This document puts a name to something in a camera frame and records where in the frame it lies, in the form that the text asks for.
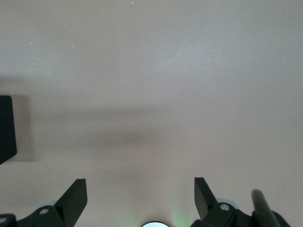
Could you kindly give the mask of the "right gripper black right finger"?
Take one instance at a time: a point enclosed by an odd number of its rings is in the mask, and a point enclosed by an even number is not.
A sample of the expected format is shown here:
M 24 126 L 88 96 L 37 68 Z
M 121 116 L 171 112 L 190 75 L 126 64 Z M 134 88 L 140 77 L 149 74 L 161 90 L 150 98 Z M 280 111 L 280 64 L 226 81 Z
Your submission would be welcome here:
M 253 219 L 233 205 L 218 202 L 203 177 L 194 180 L 195 205 L 200 216 L 193 227 L 252 227 Z

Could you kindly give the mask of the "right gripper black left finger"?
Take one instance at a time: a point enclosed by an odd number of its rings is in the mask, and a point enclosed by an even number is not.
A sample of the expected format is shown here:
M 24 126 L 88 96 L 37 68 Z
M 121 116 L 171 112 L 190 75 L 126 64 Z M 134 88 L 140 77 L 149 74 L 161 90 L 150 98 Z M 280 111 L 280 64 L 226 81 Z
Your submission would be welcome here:
M 18 220 L 17 227 L 73 227 L 87 205 L 85 179 L 77 179 L 53 206 L 43 206 Z

